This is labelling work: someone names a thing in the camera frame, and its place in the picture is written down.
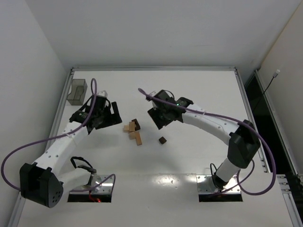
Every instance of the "wooden block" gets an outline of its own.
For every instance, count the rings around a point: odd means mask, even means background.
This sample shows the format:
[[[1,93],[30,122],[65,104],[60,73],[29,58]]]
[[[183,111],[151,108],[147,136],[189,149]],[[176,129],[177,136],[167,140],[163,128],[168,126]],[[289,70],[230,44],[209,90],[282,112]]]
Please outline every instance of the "wooden block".
[[[129,125],[125,125],[124,128],[123,128],[123,131],[124,132],[129,132]]]
[[[160,144],[164,144],[166,141],[167,140],[163,136],[159,139]]]
[[[129,122],[129,132],[133,132],[134,127],[135,127],[135,123],[134,122]]]
[[[137,142],[137,146],[142,145],[142,140],[141,140],[140,132],[135,131],[135,134],[136,134],[136,142]]]
[[[134,130],[135,130],[135,131],[140,130],[141,127],[140,127],[139,122],[137,121],[137,119],[133,119],[132,121],[135,123],[135,128],[134,128]]]
[[[134,140],[134,139],[136,138],[136,134],[135,134],[134,131],[133,131],[133,132],[130,132],[128,135],[129,135],[129,138],[130,138],[131,140]]]

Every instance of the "white table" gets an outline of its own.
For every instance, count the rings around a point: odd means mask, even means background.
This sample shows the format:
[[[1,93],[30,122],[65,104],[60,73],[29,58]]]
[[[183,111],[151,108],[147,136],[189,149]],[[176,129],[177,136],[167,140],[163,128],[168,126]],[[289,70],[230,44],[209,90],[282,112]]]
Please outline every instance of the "white table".
[[[79,70],[73,78],[86,79],[88,86],[96,78],[98,90],[105,89],[108,99],[118,104],[123,123],[92,132],[73,153],[87,159],[99,174],[117,175],[112,202],[67,203],[65,196],[49,209],[26,201],[18,227],[292,226],[278,183],[262,196],[243,193],[243,202],[199,202],[196,174],[209,174],[211,162],[219,166],[227,146],[180,122],[159,131],[147,114],[151,103],[137,90],[170,90],[176,98],[189,98],[208,112],[244,120],[248,116],[233,70]],[[85,99],[89,97],[90,88]],[[78,108],[66,102],[59,134]],[[142,146],[122,130],[134,118],[141,125]],[[164,145],[158,142],[162,136],[167,139]],[[254,174],[243,186],[257,192],[268,186],[271,174],[264,173],[259,154],[254,160]],[[71,168],[67,163],[64,171]],[[250,168],[241,172],[242,178]]]

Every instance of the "white wall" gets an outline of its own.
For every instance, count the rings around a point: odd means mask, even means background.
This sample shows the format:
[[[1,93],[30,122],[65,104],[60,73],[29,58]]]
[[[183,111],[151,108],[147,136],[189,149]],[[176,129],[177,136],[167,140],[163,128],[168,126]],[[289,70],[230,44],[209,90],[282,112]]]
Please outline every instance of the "white wall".
[[[276,69],[281,73],[268,89],[268,95],[303,173],[303,3],[262,63],[260,79],[265,86]]]
[[[26,0],[67,69],[236,66],[246,80],[301,0]]]
[[[0,161],[13,149],[47,138],[66,79],[55,52],[24,0],[0,1]],[[5,172],[19,186],[19,169],[45,144],[14,155]],[[0,177],[0,227],[6,227],[17,191]]]

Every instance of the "small dark cube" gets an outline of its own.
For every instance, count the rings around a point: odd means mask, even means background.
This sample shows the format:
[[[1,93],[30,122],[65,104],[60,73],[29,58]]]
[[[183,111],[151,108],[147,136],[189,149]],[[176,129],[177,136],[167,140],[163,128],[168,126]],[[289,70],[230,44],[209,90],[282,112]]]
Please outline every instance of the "small dark cube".
[[[166,141],[167,140],[163,136],[159,139],[160,144],[164,144]]]
[[[135,124],[134,130],[135,130],[135,131],[140,130],[141,127],[140,127],[139,122],[137,121],[137,119],[133,119],[132,121],[133,121],[134,124]]]

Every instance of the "robotic arm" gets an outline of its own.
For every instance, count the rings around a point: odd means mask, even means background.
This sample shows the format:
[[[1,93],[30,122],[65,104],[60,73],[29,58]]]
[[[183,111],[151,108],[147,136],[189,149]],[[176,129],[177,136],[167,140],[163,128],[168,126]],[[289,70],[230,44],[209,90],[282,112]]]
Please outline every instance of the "robotic arm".
[[[66,160],[76,146],[93,129],[101,129],[122,122],[116,102],[110,103],[106,91],[99,92],[87,123],[73,134],[67,134],[80,127],[86,120],[91,106],[88,102],[70,118],[63,134],[33,164],[25,163],[20,169],[21,195],[49,208],[54,207],[63,194],[81,185],[90,185],[96,170],[88,166],[78,166],[75,170],[59,175]]]
[[[167,91],[161,90],[150,94],[154,98],[173,103],[177,106],[186,107],[193,110],[203,111],[193,101],[181,97],[177,101],[168,95]],[[185,124],[196,126],[222,140],[228,145],[227,158],[219,166],[209,181],[211,188],[222,190],[229,180],[243,168],[247,168],[257,150],[260,147],[258,138],[247,128],[239,126],[235,122],[218,117],[196,114],[180,109],[175,106],[146,98],[152,101],[153,108],[148,114],[155,122],[158,129],[167,126],[173,121],[180,121]],[[247,120],[244,123],[254,128],[253,124]]]

